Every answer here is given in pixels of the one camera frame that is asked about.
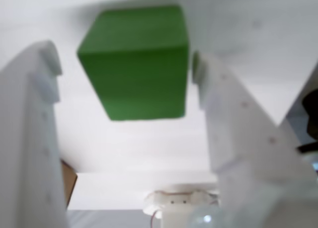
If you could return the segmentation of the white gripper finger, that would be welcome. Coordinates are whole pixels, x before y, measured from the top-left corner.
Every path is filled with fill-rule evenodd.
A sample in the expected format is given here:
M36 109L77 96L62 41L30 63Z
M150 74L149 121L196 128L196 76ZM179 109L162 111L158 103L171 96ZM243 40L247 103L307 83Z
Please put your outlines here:
M54 105L62 68L51 41L34 43L0 72L0 225L68 225Z
M318 176L291 126L276 125L212 55L193 54L192 78L220 193L198 218L212 228L317 227Z

